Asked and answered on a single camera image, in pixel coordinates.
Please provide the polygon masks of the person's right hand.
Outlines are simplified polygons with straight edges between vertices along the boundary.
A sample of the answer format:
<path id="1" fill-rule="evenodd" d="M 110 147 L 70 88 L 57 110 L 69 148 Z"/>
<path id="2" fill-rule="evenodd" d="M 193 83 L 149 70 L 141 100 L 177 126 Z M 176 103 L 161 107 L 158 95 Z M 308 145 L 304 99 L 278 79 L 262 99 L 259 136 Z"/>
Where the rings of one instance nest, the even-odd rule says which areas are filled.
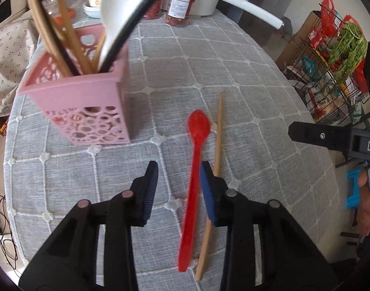
<path id="1" fill-rule="evenodd" d="M 366 169 L 363 169 L 358 178 L 360 203 L 357 211 L 358 233 L 363 236 L 368 236 L 370 233 L 370 188 L 368 179 L 368 173 Z"/>

